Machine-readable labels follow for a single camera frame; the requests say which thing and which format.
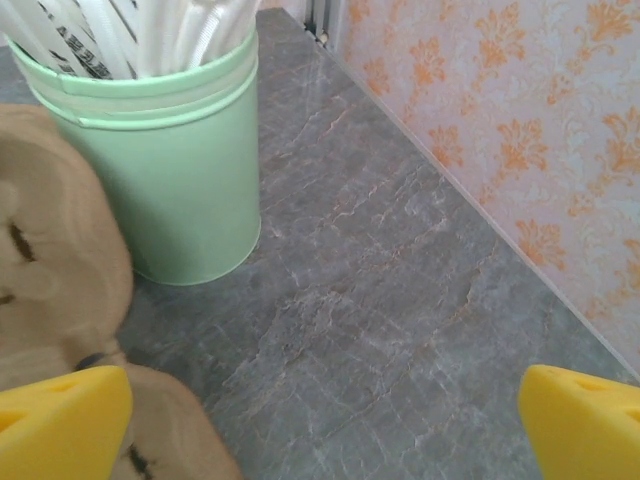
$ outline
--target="mint green bucket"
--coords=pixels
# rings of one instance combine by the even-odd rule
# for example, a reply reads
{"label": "mint green bucket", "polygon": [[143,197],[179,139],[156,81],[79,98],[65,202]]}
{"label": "mint green bucket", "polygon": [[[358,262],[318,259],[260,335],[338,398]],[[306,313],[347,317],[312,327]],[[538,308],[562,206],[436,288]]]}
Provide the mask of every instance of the mint green bucket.
{"label": "mint green bucket", "polygon": [[57,74],[11,48],[100,177],[136,271],[193,285],[249,256],[260,234],[255,29],[212,63],[142,80]]}

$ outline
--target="tan plush toy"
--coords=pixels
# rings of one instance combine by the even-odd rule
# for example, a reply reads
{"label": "tan plush toy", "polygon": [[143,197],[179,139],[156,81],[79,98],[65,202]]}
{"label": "tan plush toy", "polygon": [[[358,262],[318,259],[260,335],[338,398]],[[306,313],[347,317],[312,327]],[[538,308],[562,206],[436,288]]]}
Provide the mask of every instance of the tan plush toy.
{"label": "tan plush toy", "polygon": [[98,360],[120,365],[134,413],[113,480],[241,479],[194,395],[126,362],[114,335],[132,289],[93,171],[44,110],[0,105],[0,391]]}

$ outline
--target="marble surface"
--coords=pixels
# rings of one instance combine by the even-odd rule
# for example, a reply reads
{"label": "marble surface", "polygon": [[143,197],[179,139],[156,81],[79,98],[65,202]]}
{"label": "marble surface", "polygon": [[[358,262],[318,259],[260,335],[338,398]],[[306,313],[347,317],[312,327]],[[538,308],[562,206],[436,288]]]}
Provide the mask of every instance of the marble surface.
{"label": "marble surface", "polygon": [[[194,390],[250,480],[539,479],[527,366],[631,376],[292,19],[259,29],[259,247],[139,279],[130,359]],[[0,101],[31,102],[7,62]]]}

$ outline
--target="orange floral wallpaper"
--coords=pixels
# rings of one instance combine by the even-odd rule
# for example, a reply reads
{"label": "orange floral wallpaper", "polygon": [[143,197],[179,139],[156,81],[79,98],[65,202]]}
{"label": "orange floral wallpaper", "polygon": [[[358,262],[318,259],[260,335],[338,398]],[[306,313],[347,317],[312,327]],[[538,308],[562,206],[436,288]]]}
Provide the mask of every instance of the orange floral wallpaper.
{"label": "orange floral wallpaper", "polygon": [[640,372],[640,0],[344,0],[337,53]]}

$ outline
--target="gray marble countertop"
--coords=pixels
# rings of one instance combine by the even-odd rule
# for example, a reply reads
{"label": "gray marble countertop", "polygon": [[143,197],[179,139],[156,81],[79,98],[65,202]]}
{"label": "gray marble countertop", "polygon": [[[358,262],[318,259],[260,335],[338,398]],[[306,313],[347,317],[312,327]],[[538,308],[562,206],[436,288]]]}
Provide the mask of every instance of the gray marble countertop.
{"label": "gray marble countertop", "polygon": [[[139,279],[130,359],[188,384],[251,480],[539,479],[527,366],[630,375],[293,20],[259,30],[259,247]],[[8,62],[0,101],[32,102]]]}

